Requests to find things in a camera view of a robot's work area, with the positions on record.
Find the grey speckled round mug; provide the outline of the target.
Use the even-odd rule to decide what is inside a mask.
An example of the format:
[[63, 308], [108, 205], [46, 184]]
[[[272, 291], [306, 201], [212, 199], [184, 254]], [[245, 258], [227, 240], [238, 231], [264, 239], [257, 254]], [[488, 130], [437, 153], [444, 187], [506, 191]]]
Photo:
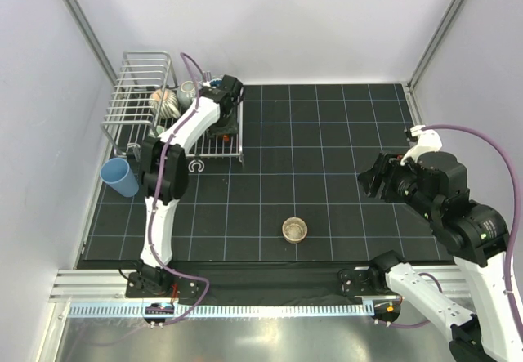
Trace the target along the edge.
[[181, 111], [186, 111], [196, 101], [201, 89], [201, 83], [193, 81], [183, 82], [176, 90], [178, 105]]

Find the beige ribbed ceramic mug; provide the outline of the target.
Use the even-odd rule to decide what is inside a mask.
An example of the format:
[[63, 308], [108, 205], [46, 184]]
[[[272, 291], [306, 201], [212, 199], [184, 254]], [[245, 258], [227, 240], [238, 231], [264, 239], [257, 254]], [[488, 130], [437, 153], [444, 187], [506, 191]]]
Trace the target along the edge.
[[181, 116], [176, 93], [171, 89], [154, 91], [148, 102], [160, 119], [178, 119]]

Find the small tan ceramic cup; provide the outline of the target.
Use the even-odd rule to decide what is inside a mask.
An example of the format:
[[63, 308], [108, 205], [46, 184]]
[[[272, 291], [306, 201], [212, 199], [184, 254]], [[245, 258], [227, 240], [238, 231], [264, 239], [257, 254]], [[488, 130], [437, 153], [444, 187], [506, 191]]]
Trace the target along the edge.
[[301, 243], [307, 233], [307, 224], [299, 217], [290, 217], [282, 224], [282, 235], [291, 244]]

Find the light blue plastic cup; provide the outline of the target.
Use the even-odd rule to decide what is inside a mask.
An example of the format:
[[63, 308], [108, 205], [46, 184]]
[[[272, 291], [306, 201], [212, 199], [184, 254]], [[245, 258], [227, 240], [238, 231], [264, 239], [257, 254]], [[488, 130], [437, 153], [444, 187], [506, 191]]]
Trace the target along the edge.
[[125, 198], [138, 193], [139, 185], [126, 159], [108, 159], [100, 170], [101, 180]]

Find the dark blue mug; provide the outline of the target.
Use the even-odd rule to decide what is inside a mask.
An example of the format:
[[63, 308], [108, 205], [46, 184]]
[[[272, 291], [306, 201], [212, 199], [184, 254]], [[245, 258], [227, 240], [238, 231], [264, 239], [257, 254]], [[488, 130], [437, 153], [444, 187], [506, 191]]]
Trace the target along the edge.
[[205, 87], [219, 87], [221, 85], [222, 78], [212, 78], [207, 82], [203, 82]]

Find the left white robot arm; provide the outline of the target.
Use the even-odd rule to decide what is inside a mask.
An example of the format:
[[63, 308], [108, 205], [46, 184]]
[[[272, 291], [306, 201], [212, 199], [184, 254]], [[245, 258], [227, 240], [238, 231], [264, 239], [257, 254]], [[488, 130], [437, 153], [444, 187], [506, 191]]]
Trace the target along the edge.
[[225, 124], [241, 100], [244, 85], [230, 75], [204, 85], [189, 109], [164, 133], [148, 137], [141, 149], [140, 183], [145, 198], [145, 244], [140, 260], [160, 268], [172, 260], [177, 205], [189, 184], [186, 152], [213, 125]]

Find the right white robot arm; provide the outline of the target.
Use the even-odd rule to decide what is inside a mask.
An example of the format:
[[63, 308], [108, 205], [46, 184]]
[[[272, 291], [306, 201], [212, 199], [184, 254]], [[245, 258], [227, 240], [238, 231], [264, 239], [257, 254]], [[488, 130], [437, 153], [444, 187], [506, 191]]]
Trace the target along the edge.
[[404, 203], [428, 222], [460, 269], [475, 310], [439, 292], [395, 251], [369, 263], [369, 287], [410, 301], [445, 336], [457, 361], [520, 361], [522, 336], [509, 305], [516, 291], [505, 284], [509, 231], [498, 211], [471, 200], [467, 169], [446, 152], [417, 159], [381, 153], [358, 181], [368, 197]]

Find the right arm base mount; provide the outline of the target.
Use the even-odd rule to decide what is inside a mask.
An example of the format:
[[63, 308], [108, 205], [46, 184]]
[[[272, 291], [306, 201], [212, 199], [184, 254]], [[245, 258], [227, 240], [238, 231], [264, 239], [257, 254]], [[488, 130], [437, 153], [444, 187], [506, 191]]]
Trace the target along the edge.
[[337, 277], [341, 284], [342, 294], [346, 297], [369, 296], [373, 291], [368, 267], [351, 266], [341, 269], [337, 273]]

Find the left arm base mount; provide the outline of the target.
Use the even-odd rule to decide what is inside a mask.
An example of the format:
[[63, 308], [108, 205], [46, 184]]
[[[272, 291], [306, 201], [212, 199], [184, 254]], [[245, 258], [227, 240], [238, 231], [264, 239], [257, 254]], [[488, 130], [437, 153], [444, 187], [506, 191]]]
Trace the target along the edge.
[[135, 269], [125, 275], [127, 298], [196, 298], [199, 284], [195, 280], [173, 275], [160, 267], [152, 267], [138, 261]]

